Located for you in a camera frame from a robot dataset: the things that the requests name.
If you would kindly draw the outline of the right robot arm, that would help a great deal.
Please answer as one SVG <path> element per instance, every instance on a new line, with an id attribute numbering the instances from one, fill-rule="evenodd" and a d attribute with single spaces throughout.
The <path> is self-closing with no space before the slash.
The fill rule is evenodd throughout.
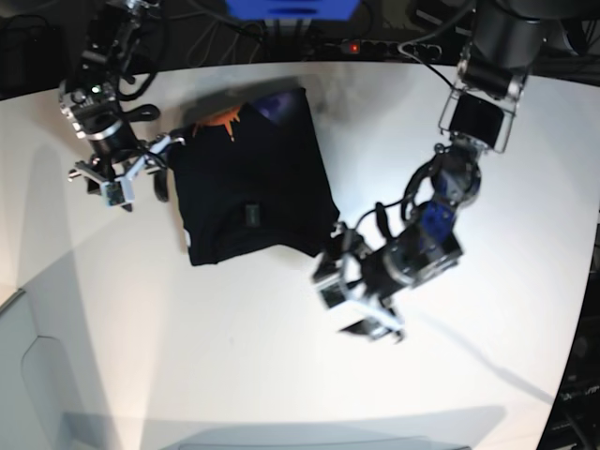
<path id="1" fill-rule="evenodd" d="M 139 88 L 125 94 L 121 82 L 133 84 L 129 70 L 143 39 L 142 27 L 156 16 L 164 32 L 158 55 L 165 56 L 170 41 L 165 4 L 162 1 L 107 1 L 89 23 L 82 54 L 72 74 L 58 89 L 61 113 L 78 139 L 88 142 L 92 155 L 75 163 L 67 179 L 82 178 L 86 191 L 98 195 L 110 207 L 131 211 L 135 201 L 133 182 L 139 173 L 153 177 L 156 198 L 169 200 L 167 153 L 183 138 L 163 133 L 150 142 L 141 140 L 132 126 L 160 117 L 153 104 L 126 111 L 125 102 L 139 99 L 158 74 L 153 62 Z"/>

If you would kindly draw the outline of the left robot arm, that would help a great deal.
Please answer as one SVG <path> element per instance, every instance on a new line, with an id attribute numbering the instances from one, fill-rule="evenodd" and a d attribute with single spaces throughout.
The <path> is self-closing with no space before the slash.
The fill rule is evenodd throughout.
<path id="1" fill-rule="evenodd" d="M 394 309 L 394 294 L 458 264 L 462 249 L 454 227 L 460 209 L 478 196 L 479 159 L 505 149 L 547 27 L 563 14 L 554 1 L 468 1 L 429 36 L 445 32 L 469 11 L 474 13 L 472 33 L 446 101 L 453 114 L 440 126 L 449 142 L 435 145 L 433 157 L 415 171 L 396 202 L 402 232 L 392 234 L 389 207 L 378 202 L 369 213 L 383 245 L 371 248 L 358 226 L 339 222 L 313 274 L 330 311 L 357 315 L 342 328 L 344 334 L 403 339 L 405 324 Z"/>

